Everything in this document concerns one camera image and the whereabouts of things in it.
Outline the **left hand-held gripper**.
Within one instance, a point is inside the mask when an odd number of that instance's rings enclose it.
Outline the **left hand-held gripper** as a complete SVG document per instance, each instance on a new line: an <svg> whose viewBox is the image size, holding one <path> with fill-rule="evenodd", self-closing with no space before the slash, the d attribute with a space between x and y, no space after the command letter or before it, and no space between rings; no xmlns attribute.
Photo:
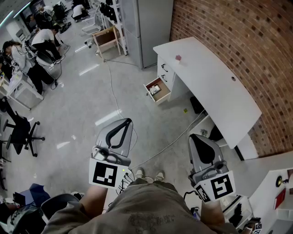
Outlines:
<svg viewBox="0 0 293 234"><path fill-rule="evenodd" d="M90 184L109 189L119 187L131 163L128 154L132 131L129 118L116 120L100 131L89 161Z"/></svg>

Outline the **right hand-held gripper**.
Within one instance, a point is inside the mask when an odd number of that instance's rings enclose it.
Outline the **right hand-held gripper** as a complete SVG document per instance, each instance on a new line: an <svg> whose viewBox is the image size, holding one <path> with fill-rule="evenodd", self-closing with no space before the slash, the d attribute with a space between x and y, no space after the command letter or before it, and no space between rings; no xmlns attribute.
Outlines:
<svg viewBox="0 0 293 234"><path fill-rule="evenodd" d="M235 193L233 172L229 171L227 162L222 160L220 147L212 140L197 134L188 137L190 161L195 172L189 175L191 185L204 203L218 201ZM212 164L201 170L201 163Z"/></svg>

